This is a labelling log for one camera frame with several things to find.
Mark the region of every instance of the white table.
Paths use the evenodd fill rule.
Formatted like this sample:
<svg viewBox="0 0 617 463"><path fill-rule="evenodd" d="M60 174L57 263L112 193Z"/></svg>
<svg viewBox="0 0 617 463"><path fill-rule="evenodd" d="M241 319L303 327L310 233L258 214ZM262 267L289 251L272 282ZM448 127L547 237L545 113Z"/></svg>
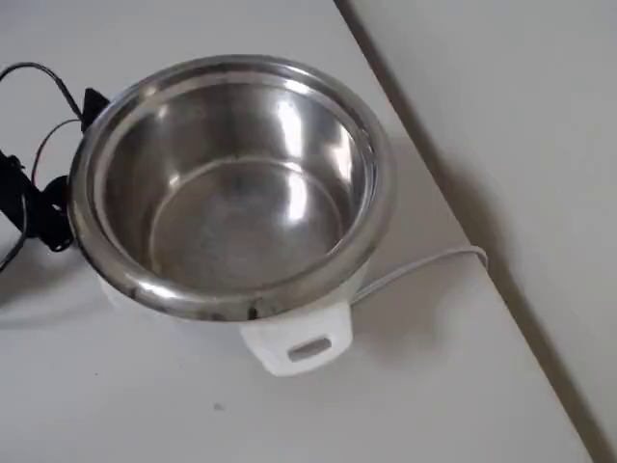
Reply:
<svg viewBox="0 0 617 463"><path fill-rule="evenodd" d="M399 201L372 275L466 243L458 223L329 0L0 4L0 64L36 60L76 95L111 96L166 65L266 53L325 70L380 117ZM0 85L0 140L30 165L68 109L43 75ZM41 182L78 139L50 143ZM0 223L0 249L16 233ZM3 462L578 462L589 457L477 259L403 278L354 314L349 352L270 376L239 340L192 339L112 309L76 252L30 244L0 276Z"/></svg>

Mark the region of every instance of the rice cooker handle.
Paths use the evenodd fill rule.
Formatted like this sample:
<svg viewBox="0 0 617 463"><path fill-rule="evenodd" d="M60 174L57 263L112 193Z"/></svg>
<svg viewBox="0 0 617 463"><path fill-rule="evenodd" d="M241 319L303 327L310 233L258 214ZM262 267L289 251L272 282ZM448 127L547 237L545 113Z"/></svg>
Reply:
<svg viewBox="0 0 617 463"><path fill-rule="evenodd" d="M244 323L244 342L275 376L311 371L334 360L351 344L351 311L347 301L327 307L306 306Z"/></svg>

